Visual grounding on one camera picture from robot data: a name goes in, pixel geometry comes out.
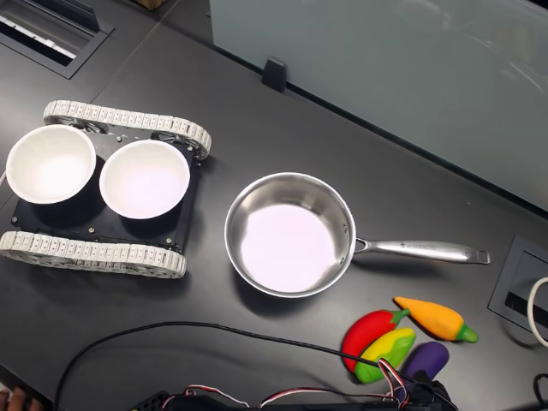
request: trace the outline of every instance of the pan rim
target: pan rim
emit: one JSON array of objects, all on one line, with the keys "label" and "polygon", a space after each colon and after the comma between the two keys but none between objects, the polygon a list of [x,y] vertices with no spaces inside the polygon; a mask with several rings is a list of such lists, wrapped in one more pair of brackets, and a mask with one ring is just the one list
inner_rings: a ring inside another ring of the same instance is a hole
[{"label": "pan rim", "polygon": [[[345,214],[345,216],[348,219],[348,233],[350,236],[348,251],[346,253],[346,256],[344,257],[343,263],[340,265],[337,272],[325,283],[321,283],[320,285],[312,289],[308,289],[306,291],[299,291],[299,292],[283,292],[283,291],[276,291],[275,289],[269,289],[268,287],[262,285],[261,283],[258,283],[253,278],[251,278],[251,276],[243,269],[243,267],[241,267],[240,263],[238,262],[235,255],[233,254],[232,246],[230,244],[230,238],[229,238],[231,222],[233,220],[236,210],[238,209],[240,204],[243,202],[243,200],[256,187],[268,182],[269,180],[276,180],[279,178],[287,178],[287,177],[297,178],[297,179],[301,178],[304,180],[308,180],[311,183],[314,183],[317,186],[323,188],[336,202],[338,202],[342,209],[342,212]],[[236,196],[235,200],[232,202],[232,205],[229,208],[229,212],[224,222],[224,246],[226,248],[227,254],[229,255],[230,262],[232,266],[234,267],[234,269],[238,272],[238,274],[240,274],[240,276],[244,280],[246,280],[249,284],[251,284],[253,287],[258,289],[259,291],[262,291],[268,295],[274,295],[276,297],[282,297],[282,298],[308,297],[310,295],[315,295],[317,293],[320,293],[321,291],[328,289],[331,285],[336,283],[339,280],[339,278],[343,276],[344,272],[348,269],[348,266],[350,265],[350,262],[352,261],[352,257],[354,256],[354,250],[355,250],[355,240],[356,240],[356,230],[355,230],[354,217],[352,216],[352,212],[350,211],[350,208],[347,206],[343,197],[332,186],[330,186],[326,182],[316,177],[310,176],[308,174],[295,173],[295,172],[282,172],[282,173],[270,174],[268,176],[259,178],[258,180],[255,180],[254,182],[249,184]]]}]

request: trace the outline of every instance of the toy vegetable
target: toy vegetable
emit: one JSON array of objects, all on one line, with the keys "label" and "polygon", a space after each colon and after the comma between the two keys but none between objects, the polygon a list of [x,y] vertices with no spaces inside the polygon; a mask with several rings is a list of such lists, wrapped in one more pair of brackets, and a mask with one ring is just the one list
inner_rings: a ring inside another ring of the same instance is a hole
[{"label": "toy vegetable", "polygon": [[[361,355],[369,361],[379,358],[387,360],[391,366],[399,366],[405,355],[411,349],[416,334],[410,328],[399,328],[381,336]],[[364,384],[379,381],[383,373],[375,366],[368,366],[359,362],[354,370],[356,377]]]},{"label": "toy vegetable", "polygon": [[466,324],[461,315],[450,308],[433,302],[396,297],[396,304],[407,308],[411,317],[429,330],[433,335],[448,341],[467,341],[476,343],[478,334]]},{"label": "toy vegetable", "polygon": [[[448,361],[449,350],[443,344],[437,341],[425,342],[409,355],[405,364],[403,364],[402,372],[415,377],[416,372],[424,371],[426,376],[433,381]],[[405,385],[408,392],[413,392],[417,388],[415,384],[410,384],[407,381]],[[397,391],[396,397],[398,400],[403,401],[403,390]]]},{"label": "toy vegetable", "polygon": [[[406,315],[409,315],[409,310],[378,310],[364,315],[348,329],[342,341],[342,351],[359,356],[377,338],[394,330]],[[354,372],[356,361],[345,358],[344,365]]]}]

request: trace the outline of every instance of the purple eggplant toy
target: purple eggplant toy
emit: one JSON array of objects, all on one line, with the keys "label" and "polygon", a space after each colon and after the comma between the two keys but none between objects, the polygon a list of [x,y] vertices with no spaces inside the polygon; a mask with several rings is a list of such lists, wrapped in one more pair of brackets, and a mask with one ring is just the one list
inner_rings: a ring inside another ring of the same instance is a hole
[{"label": "purple eggplant toy", "polygon": [[[443,344],[436,341],[425,342],[411,353],[402,367],[402,372],[413,377],[416,372],[422,370],[432,381],[448,361],[449,350]],[[413,390],[413,386],[405,385],[408,390]],[[402,400],[402,390],[398,390],[396,396]]]}]

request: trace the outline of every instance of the stainless steel saucepan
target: stainless steel saucepan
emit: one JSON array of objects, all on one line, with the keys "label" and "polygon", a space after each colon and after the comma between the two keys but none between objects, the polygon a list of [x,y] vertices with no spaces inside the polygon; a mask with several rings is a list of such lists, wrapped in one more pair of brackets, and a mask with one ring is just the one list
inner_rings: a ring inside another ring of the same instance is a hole
[{"label": "stainless steel saucepan", "polygon": [[[286,298],[327,289],[359,253],[452,263],[490,261],[487,251],[448,242],[357,238],[352,214],[337,191],[298,173],[266,176],[247,186],[230,207],[224,241],[232,264],[246,281]],[[362,245],[358,250],[356,242]]]}]

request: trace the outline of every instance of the white bowl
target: white bowl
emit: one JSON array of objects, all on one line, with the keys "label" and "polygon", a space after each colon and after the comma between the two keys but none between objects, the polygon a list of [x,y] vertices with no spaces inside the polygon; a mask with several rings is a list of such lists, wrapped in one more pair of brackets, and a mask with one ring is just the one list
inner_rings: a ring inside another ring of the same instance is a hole
[{"label": "white bowl", "polygon": [[35,204],[69,199],[84,188],[95,170],[95,148],[77,128],[36,128],[17,141],[8,155],[6,177],[19,197]]},{"label": "white bowl", "polygon": [[108,207],[128,218],[160,216],[181,201],[190,182],[187,160],[162,141],[124,146],[104,164],[99,187]]}]

